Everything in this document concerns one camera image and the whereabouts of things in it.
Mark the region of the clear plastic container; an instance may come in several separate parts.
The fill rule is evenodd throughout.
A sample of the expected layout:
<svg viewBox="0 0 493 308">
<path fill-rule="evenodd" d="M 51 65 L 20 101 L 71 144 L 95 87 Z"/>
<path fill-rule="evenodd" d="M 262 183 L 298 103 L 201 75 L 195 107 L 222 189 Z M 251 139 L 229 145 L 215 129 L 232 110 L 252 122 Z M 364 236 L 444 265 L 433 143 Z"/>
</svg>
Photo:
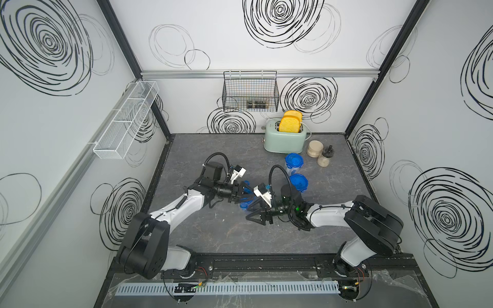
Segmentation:
<svg viewBox="0 0 493 308">
<path fill-rule="evenodd" d="M 251 203 L 247 203 L 247 202 L 240 203 L 240 209 L 242 209 L 243 211 L 247 211 L 250 205 Z"/>
</svg>

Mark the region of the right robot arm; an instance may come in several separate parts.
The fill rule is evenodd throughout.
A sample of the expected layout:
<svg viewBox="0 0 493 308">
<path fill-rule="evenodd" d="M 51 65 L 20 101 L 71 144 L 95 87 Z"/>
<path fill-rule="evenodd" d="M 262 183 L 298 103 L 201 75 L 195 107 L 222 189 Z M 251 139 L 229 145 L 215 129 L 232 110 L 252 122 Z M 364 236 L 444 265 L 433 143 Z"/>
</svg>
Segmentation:
<svg viewBox="0 0 493 308">
<path fill-rule="evenodd" d="M 333 266 L 340 275 L 353 269 L 375 255 L 390 257 L 401 242 L 403 221 L 373 199 L 358 195 L 341 204 L 320 205 L 303 200 L 291 184 L 274 197 L 264 185 L 254 189 L 256 199 L 249 205 L 246 219 L 266 225 L 276 216 L 287 216 L 297 229 L 311 231 L 321 227 L 350 228 L 356 237 L 339 248 Z"/>
</svg>

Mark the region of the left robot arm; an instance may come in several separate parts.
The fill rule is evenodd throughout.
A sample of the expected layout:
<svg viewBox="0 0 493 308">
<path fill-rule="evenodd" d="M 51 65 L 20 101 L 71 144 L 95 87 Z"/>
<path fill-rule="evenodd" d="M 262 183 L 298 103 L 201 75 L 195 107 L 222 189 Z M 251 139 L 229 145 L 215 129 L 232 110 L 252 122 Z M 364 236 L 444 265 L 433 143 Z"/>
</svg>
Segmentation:
<svg viewBox="0 0 493 308">
<path fill-rule="evenodd" d="M 195 274 L 195 252 L 183 246 L 169 246 L 169 236 L 190 215 L 212 205 L 216 197 L 238 204 L 249 196 L 252 189 L 239 181 L 246 169 L 239 165 L 229 167 L 225 180 L 221 180 L 224 170 L 218 162 L 204 163 L 200 176 L 182 196 L 159 210 L 138 213 L 131 219 L 116 255 L 124 272 L 146 279 L 167 271 L 184 278 Z"/>
</svg>

